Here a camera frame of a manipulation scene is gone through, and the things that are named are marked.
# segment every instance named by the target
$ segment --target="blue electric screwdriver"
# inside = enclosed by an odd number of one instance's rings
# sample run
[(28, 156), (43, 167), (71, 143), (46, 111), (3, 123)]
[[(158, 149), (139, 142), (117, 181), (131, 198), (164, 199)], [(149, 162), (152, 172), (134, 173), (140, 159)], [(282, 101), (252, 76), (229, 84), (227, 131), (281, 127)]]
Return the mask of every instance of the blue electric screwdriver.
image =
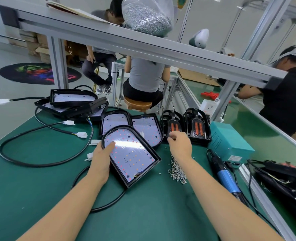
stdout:
[(242, 192), (240, 191), (237, 184), (234, 182), (230, 172), (226, 169), (225, 164), (219, 158), (219, 156), (214, 153), (211, 149), (207, 150), (207, 158), (210, 162), (213, 171), (217, 174), (220, 183), (238, 200), (247, 206), (245, 199), (243, 198)]

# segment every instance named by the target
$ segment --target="hand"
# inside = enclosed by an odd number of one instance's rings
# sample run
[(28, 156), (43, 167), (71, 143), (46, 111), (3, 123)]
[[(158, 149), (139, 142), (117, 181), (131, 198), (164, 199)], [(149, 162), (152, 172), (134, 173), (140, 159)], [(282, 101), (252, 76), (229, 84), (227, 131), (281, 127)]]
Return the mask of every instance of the hand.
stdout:
[(90, 61), (91, 63), (94, 63), (94, 61), (96, 61), (96, 58), (94, 57), (93, 52), (89, 53), (89, 55), (87, 56), (87, 60)]
[(172, 131), (169, 134), (168, 143), (170, 146), (170, 152), (173, 157), (180, 162), (191, 159), (191, 153), (193, 151), (190, 139), (185, 132)]
[(101, 146), (101, 141), (94, 149), (90, 169), (87, 176), (98, 179), (104, 185), (109, 177), (110, 152), (115, 147), (115, 142), (111, 142), (104, 150)]

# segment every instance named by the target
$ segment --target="shoe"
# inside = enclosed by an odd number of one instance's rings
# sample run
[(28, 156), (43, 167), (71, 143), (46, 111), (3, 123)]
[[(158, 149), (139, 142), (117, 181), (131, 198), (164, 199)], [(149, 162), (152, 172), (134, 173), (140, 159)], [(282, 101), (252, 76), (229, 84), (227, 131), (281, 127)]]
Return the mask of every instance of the shoe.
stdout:
[(111, 93), (111, 85), (106, 85), (105, 87), (105, 94), (109, 95)]
[(106, 85), (100, 85), (96, 90), (96, 94), (101, 95), (105, 88), (106, 88)]

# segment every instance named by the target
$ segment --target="gray shirt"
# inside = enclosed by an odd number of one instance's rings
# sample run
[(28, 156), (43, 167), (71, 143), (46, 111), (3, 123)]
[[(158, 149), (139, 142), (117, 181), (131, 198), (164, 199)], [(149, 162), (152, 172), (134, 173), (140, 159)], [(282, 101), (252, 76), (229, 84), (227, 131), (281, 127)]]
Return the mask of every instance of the gray shirt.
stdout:
[(154, 64), (148, 60), (131, 57), (129, 84), (140, 91), (156, 92), (162, 82), (162, 72), (165, 67), (170, 66), (161, 63)]
[[(105, 10), (95, 10), (95, 11), (91, 12), (91, 14), (94, 16), (97, 16), (98, 18), (106, 20), (105, 12), (106, 12)], [(98, 52), (98, 53), (112, 54), (114, 56), (116, 55), (116, 53), (113, 51), (108, 51), (106, 49), (98, 48), (98, 47), (92, 47), (92, 51)]]

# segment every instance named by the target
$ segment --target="red tool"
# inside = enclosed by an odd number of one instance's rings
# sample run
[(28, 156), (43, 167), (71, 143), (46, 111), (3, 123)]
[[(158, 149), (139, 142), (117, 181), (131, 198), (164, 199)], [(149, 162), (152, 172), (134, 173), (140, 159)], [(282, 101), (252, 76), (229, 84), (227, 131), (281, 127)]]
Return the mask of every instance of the red tool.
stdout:
[(219, 96), (219, 93), (204, 92), (204, 93), (201, 93), (201, 95), (204, 95), (206, 97), (210, 97), (213, 100), (216, 100), (216, 98)]

